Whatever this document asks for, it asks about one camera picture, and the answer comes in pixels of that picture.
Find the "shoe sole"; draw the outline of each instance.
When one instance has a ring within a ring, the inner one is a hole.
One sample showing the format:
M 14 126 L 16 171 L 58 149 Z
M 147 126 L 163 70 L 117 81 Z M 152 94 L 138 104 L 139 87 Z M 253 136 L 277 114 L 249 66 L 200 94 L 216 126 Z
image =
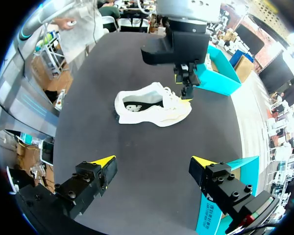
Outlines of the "shoe sole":
M 151 121 L 151 120 L 137 120 L 137 119 L 129 119 L 128 117 L 125 119 L 122 116 L 119 116 L 119 124 L 139 124 L 142 122 L 151 122 L 159 127 L 167 127 L 167 126 L 172 126 L 174 124 L 177 124 L 178 122 L 184 120 L 191 111 L 189 111 L 187 114 L 183 114 L 178 116 L 176 119 L 174 119 L 174 121 L 171 121 L 173 119 L 167 119 L 165 121 Z

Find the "new balance logo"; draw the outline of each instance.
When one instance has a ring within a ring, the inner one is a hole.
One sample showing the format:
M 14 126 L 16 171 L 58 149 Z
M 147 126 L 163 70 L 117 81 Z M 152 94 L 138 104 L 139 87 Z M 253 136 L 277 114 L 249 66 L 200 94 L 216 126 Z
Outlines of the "new balance logo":
M 132 111 L 132 112 L 139 112 L 141 107 L 142 107 L 141 105 L 132 105 L 132 104 L 130 104 L 130 105 L 126 106 L 126 109 L 128 111 Z

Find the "black tabletop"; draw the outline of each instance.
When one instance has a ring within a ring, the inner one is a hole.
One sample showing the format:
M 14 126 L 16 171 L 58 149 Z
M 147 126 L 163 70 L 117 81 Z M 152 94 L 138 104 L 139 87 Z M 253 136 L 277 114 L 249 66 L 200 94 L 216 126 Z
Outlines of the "black tabletop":
M 55 181 L 62 183 L 81 161 L 117 156 L 118 173 L 102 198 L 76 221 L 111 235 L 195 235 L 200 191 L 188 173 L 192 155 L 215 162 L 242 157 L 230 97 L 196 89 L 182 122 L 121 125 L 114 117 L 119 91 L 161 82 L 179 94 L 173 65 L 150 66 L 140 47 L 143 33 L 110 33 L 100 39 L 64 100 L 54 147 Z

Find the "person's hand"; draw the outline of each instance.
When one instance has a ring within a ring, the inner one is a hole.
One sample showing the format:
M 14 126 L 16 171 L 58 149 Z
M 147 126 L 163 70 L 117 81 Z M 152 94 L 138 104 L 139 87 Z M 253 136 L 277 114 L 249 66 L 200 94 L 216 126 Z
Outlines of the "person's hand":
M 75 21 L 74 18 L 56 18 L 53 20 L 56 25 L 59 26 L 61 30 L 70 30 L 74 26 L 68 26 L 68 22 Z

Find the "shoe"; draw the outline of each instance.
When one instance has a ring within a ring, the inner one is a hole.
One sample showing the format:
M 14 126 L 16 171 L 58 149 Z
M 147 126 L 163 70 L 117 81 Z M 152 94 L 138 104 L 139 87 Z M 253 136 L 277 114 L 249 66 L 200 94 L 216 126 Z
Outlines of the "shoe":
M 177 97 L 168 87 L 153 82 L 137 91 L 119 92 L 114 106 L 120 124 L 152 122 L 160 127 L 171 126 L 186 118 L 190 102 Z

